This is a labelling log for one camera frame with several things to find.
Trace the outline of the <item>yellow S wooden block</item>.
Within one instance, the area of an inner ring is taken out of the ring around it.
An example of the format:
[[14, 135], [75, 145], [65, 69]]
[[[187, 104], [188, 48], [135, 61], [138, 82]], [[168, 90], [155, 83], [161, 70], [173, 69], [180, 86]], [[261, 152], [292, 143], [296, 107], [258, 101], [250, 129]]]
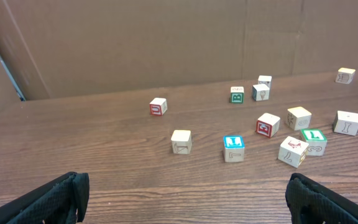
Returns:
[[306, 129], [310, 125], [312, 114], [304, 107], [299, 106], [287, 109], [286, 124], [293, 130]]

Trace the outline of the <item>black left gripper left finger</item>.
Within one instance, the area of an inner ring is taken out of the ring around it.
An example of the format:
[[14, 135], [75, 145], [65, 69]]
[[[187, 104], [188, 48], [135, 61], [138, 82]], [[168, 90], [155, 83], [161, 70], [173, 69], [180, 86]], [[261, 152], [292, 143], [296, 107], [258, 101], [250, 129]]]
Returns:
[[90, 198], [87, 173], [68, 172], [0, 207], [0, 224], [76, 224]]

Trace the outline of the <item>plain I wooden block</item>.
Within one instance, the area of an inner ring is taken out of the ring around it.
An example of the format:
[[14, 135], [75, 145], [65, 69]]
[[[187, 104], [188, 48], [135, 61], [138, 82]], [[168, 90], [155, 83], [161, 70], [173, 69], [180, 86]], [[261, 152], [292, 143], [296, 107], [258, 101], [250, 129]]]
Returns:
[[339, 134], [355, 136], [358, 132], [358, 113], [337, 111], [333, 131]]

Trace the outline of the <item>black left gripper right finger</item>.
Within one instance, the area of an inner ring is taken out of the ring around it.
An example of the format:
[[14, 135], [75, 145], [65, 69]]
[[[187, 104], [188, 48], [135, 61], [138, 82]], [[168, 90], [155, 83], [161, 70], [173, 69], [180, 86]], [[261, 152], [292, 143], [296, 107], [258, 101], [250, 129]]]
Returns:
[[358, 223], [358, 204], [300, 173], [291, 175], [285, 199], [293, 224]]

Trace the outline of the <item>red bird yellow block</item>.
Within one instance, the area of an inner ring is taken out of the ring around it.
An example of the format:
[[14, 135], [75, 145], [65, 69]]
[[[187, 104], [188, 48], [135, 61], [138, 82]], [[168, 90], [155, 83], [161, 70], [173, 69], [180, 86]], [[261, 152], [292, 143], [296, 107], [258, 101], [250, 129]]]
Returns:
[[288, 136], [280, 145], [278, 160], [298, 168], [307, 155], [309, 144]]

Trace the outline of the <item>green L wooden block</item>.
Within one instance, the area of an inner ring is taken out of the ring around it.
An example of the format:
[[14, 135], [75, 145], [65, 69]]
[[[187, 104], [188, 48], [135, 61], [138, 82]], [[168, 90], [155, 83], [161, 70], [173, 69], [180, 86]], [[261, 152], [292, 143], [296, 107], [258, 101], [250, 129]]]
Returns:
[[308, 156], [323, 156], [328, 140], [320, 129], [302, 129], [299, 140], [308, 143]]

